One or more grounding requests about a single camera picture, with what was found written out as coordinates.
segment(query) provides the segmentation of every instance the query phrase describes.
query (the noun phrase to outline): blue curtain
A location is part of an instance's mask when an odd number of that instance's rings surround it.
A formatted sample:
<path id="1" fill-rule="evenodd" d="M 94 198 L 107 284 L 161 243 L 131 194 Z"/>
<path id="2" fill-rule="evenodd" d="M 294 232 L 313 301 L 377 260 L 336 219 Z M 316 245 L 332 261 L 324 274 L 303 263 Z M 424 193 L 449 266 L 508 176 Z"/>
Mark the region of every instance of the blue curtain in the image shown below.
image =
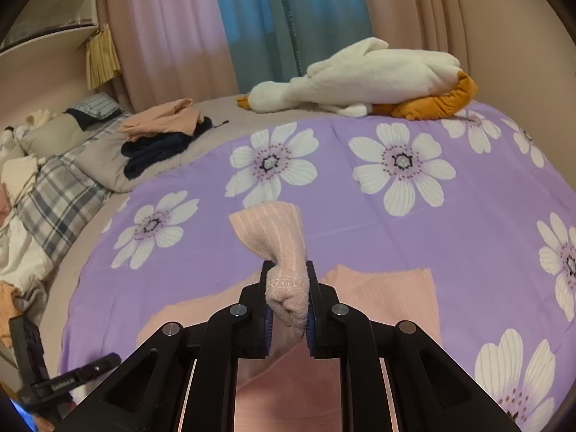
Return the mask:
<path id="1" fill-rule="evenodd" d="M 365 0 L 218 0 L 238 87 L 289 81 L 372 35 Z"/>
<path id="2" fill-rule="evenodd" d="M 284 0 L 300 75 L 308 66 L 372 36 L 365 0 Z"/>

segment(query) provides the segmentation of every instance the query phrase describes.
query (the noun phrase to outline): curtain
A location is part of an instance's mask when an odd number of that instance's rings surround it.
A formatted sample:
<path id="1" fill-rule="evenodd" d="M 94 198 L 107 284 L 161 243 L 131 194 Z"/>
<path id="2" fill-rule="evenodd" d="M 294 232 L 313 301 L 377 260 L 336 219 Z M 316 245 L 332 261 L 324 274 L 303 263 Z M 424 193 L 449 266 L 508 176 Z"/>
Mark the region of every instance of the curtain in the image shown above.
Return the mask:
<path id="1" fill-rule="evenodd" d="M 365 0 L 218 0 L 242 92 L 372 35 Z"/>
<path id="2" fill-rule="evenodd" d="M 108 8 L 137 112 L 238 93 L 217 0 L 108 0 Z"/>
<path id="3" fill-rule="evenodd" d="M 108 12 L 108 2 L 107 0 L 96 0 L 96 8 L 98 12 L 98 21 L 101 27 L 105 24 L 110 23 L 110 16 Z M 114 99 L 118 101 L 122 107 L 129 112 L 134 111 L 132 102 L 130 102 L 130 96 L 126 90 L 126 85 L 124 83 L 124 78 L 122 75 L 113 78 L 108 83 L 100 86 L 97 89 L 98 92 L 105 92 Z"/>
<path id="4" fill-rule="evenodd" d="M 458 0 L 366 0 L 374 35 L 391 48 L 441 50 L 468 70 Z"/>
<path id="5" fill-rule="evenodd" d="M 105 0 L 136 111 L 287 82 L 372 35 L 467 67 L 458 0 Z"/>

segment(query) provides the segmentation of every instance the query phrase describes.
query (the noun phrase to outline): white shelf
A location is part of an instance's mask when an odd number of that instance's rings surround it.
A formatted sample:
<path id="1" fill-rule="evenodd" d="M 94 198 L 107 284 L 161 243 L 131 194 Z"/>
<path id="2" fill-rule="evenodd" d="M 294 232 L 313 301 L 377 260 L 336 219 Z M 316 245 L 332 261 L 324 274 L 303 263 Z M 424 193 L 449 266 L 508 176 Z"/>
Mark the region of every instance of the white shelf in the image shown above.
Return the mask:
<path id="1" fill-rule="evenodd" d="M 36 37 L 0 53 L 0 73 L 9 76 L 28 65 L 80 47 L 97 26 L 76 27 Z"/>
<path id="2" fill-rule="evenodd" d="M 96 0 L 30 0 L 0 47 L 80 24 L 98 24 Z"/>

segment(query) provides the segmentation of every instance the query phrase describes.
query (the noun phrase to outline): purple bedsheet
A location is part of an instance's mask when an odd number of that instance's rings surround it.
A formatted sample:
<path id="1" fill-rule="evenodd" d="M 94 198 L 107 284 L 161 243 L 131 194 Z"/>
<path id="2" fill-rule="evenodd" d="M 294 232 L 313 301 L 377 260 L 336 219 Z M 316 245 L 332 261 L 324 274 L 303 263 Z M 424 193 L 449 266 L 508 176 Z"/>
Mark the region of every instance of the purple bedsheet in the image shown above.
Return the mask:
<path id="1" fill-rule="evenodd" d="M 126 358 L 165 305 L 245 279 L 261 261 L 228 215 L 279 199 L 300 207 L 319 275 L 431 268 L 444 348 L 540 430 L 576 378 L 576 194 L 505 115 L 464 115 L 291 123 L 137 187 L 82 271 L 61 371 Z"/>

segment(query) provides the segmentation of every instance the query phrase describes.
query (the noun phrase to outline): beige wall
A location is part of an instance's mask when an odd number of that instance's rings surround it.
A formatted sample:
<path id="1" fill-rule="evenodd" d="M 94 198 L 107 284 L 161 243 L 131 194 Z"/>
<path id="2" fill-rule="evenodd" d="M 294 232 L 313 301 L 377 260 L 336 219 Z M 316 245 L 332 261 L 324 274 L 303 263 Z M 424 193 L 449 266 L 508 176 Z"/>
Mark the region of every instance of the beige wall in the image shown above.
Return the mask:
<path id="1" fill-rule="evenodd" d="M 459 0 L 479 100 L 511 116 L 576 189 L 576 46 L 546 0 Z"/>
<path id="2" fill-rule="evenodd" d="M 61 112 L 91 94 L 86 88 L 84 47 L 0 76 L 0 129 L 21 123 L 30 112 Z"/>

